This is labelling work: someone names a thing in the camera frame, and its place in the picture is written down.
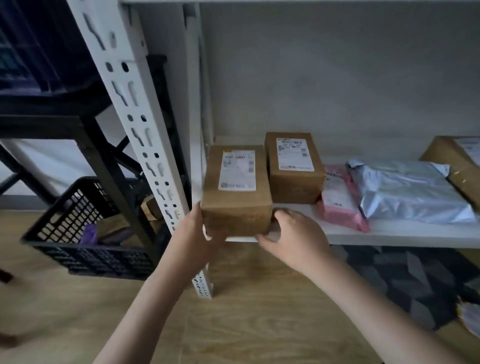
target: silver plastic mailer bag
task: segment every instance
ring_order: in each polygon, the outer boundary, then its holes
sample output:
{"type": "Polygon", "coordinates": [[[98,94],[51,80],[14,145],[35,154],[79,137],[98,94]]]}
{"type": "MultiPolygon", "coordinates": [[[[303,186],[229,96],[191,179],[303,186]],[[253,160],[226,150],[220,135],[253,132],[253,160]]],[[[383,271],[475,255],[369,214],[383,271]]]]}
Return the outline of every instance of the silver plastic mailer bag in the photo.
{"type": "Polygon", "coordinates": [[[470,204],[445,179],[450,166],[422,161],[348,161],[367,218],[472,223],[470,204]]]}

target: gray patterned rug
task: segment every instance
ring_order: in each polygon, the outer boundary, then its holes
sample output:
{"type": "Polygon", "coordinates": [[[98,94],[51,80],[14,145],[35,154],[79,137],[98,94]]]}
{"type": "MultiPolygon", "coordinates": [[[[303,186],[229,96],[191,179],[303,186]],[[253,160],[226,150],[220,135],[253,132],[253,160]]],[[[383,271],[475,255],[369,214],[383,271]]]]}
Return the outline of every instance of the gray patterned rug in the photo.
{"type": "Polygon", "coordinates": [[[457,296],[480,303],[480,269],[450,248],[332,245],[372,286],[437,330],[456,318],[457,296]]]}

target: metal shelf post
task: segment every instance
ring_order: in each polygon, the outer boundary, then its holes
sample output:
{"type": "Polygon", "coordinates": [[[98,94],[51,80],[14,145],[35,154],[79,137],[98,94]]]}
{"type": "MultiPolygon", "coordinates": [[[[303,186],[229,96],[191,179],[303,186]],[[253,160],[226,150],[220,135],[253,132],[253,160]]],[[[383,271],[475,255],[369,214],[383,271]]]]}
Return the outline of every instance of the metal shelf post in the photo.
{"type": "MultiPolygon", "coordinates": [[[[189,208],[148,68],[138,13],[133,6],[118,0],[67,1],[173,233],[189,208]]],[[[198,58],[198,36],[195,41],[198,58]]],[[[199,296],[212,297],[206,270],[194,278],[193,285],[199,296]]]]}

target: person's left hand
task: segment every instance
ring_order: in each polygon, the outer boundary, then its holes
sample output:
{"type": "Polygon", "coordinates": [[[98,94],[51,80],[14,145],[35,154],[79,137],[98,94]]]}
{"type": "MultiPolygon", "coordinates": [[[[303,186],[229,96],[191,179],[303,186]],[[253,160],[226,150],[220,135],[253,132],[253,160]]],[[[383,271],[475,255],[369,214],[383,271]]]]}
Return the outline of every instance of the person's left hand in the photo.
{"type": "Polygon", "coordinates": [[[187,282],[210,262],[225,236],[214,236],[207,240],[203,232],[200,203],[180,221],[156,268],[163,274],[187,282]]]}

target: hand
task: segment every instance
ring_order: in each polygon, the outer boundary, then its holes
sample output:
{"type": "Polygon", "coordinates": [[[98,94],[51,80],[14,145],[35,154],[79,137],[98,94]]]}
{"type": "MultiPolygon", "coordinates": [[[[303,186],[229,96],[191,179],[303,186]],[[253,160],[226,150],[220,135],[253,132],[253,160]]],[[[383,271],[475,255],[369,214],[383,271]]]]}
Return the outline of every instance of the hand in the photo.
{"type": "Polygon", "coordinates": [[[157,270],[188,281],[212,260],[225,238],[205,238],[200,203],[197,203],[175,228],[157,270]]]}
{"type": "Polygon", "coordinates": [[[260,246],[289,267],[309,277],[324,258],[332,258],[324,231],[311,218],[300,212],[277,210],[280,239],[273,242],[264,235],[256,235],[260,246]]]}

